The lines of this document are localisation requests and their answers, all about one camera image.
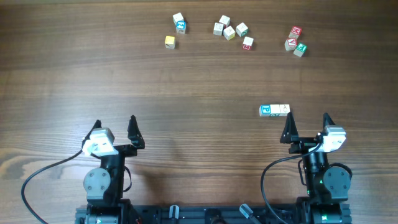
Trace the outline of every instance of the brown wooden surface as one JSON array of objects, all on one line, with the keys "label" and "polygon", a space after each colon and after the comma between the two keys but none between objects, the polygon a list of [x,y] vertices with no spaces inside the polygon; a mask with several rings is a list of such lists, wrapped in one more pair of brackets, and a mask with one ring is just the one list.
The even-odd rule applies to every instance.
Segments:
[{"label": "brown wooden surface", "polygon": [[[397,223],[398,14],[388,1],[141,2],[0,7],[0,223],[38,223],[20,187],[35,170],[77,152],[96,119],[127,143],[137,116],[146,149],[126,161],[136,205],[263,203],[260,174],[288,156],[285,117],[261,104],[288,103],[300,135],[329,112],[347,131],[330,162],[354,172],[354,223]],[[175,33],[182,12],[187,34]],[[222,14],[249,27],[227,41]],[[286,52],[303,27],[302,58]],[[177,38],[166,49],[166,35]],[[297,161],[267,175],[272,203],[305,195]],[[79,156],[38,175],[27,199],[49,223],[71,223],[86,205],[83,178],[99,162]]]}]

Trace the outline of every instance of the yellow cube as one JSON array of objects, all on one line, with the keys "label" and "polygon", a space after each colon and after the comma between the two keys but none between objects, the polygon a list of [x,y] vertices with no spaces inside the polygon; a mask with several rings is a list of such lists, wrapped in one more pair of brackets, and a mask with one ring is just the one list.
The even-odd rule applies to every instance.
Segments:
[{"label": "yellow cube", "polygon": [[166,36],[166,40],[164,42],[166,48],[174,49],[175,48],[175,37]]}]

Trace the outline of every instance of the stack of blocks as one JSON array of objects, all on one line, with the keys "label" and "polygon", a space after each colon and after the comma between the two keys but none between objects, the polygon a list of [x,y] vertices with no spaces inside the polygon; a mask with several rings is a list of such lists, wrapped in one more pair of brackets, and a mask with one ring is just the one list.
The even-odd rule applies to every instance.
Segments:
[{"label": "stack of blocks", "polygon": [[260,116],[287,116],[290,112],[289,105],[261,105]]},{"label": "stack of blocks", "polygon": [[307,46],[303,43],[297,44],[297,39],[300,37],[300,34],[303,30],[299,27],[293,26],[290,31],[289,38],[285,42],[286,51],[294,50],[293,54],[299,57],[303,56],[304,52],[307,49]]},{"label": "stack of blocks", "polygon": [[[178,34],[185,34],[187,23],[184,21],[184,17],[182,17],[181,12],[173,15],[173,22]],[[166,36],[166,40],[164,42],[167,49],[175,48],[175,37]]]},{"label": "stack of blocks", "polygon": [[[248,33],[249,28],[243,22],[238,26],[236,26],[236,31],[232,28],[232,26],[229,26],[230,22],[231,18],[222,15],[220,21],[214,24],[213,34],[224,35],[224,37],[227,40],[231,40],[232,38],[235,37],[235,34],[238,34],[240,37],[243,37]],[[243,40],[243,49],[251,50],[253,45],[253,40],[254,40],[253,38],[245,37]]]}]

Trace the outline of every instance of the cube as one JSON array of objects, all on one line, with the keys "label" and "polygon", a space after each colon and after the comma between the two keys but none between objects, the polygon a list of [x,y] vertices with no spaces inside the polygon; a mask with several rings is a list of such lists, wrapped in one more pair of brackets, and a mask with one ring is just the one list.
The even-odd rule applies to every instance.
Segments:
[{"label": "cube", "polygon": [[293,39],[287,39],[285,42],[285,48],[287,51],[289,50],[294,50],[297,47],[297,40],[295,38]]},{"label": "cube", "polygon": [[224,28],[227,28],[229,26],[230,18],[228,16],[221,16],[221,19],[219,23],[224,24]]},{"label": "cube", "polygon": [[251,48],[253,46],[253,41],[254,41],[254,39],[251,38],[251,37],[244,37],[243,49],[244,50],[251,50]]},{"label": "cube", "polygon": [[236,27],[236,33],[240,37],[243,37],[244,35],[246,35],[248,30],[249,30],[249,28],[243,22]]},{"label": "cube", "polygon": [[175,48],[175,37],[167,36],[164,43],[165,43],[167,49],[174,49]]},{"label": "cube", "polygon": [[303,29],[294,26],[290,31],[289,38],[295,38],[297,40],[301,34],[301,31],[303,31]]},{"label": "cube", "polygon": [[290,112],[289,105],[261,105],[260,116],[287,116]]},{"label": "cube", "polygon": [[224,24],[220,24],[216,22],[214,24],[213,34],[214,35],[223,35]]},{"label": "cube", "polygon": [[175,25],[178,34],[185,34],[185,29],[187,28],[187,23],[184,21],[178,21]]},{"label": "cube", "polygon": [[296,49],[293,51],[293,54],[301,57],[303,56],[304,52],[307,50],[307,46],[299,43],[298,46],[296,47]]},{"label": "cube", "polygon": [[178,21],[184,21],[184,17],[182,17],[181,12],[177,13],[176,15],[173,15],[173,21],[175,25],[177,25]]},{"label": "cube", "polygon": [[227,27],[224,30],[224,37],[227,40],[231,40],[232,38],[234,38],[234,36],[235,36],[235,30],[231,26]]}]

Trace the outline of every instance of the wooden tabletop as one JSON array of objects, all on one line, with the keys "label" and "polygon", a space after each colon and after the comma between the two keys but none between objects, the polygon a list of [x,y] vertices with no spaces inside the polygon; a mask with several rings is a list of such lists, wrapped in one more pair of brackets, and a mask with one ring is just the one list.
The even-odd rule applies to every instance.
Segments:
[{"label": "wooden tabletop", "polygon": [[[134,205],[262,205],[260,175],[288,156],[289,104],[301,136],[328,112],[347,132],[329,155],[354,173],[354,223],[398,219],[398,14],[389,1],[131,2],[0,6],[0,223],[38,223],[21,200],[37,169],[80,150],[96,119],[116,144],[137,117],[146,149],[126,159]],[[181,12],[187,33],[176,34]],[[221,15],[254,38],[213,35]],[[286,52],[292,28],[308,46]],[[166,35],[177,40],[166,49]],[[83,178],[98,160],[79,156],[47,170],[26,196],[49,223],[72,223],[86,205]],[[297,161],[266,177],[272,203],[306,195]]]}]

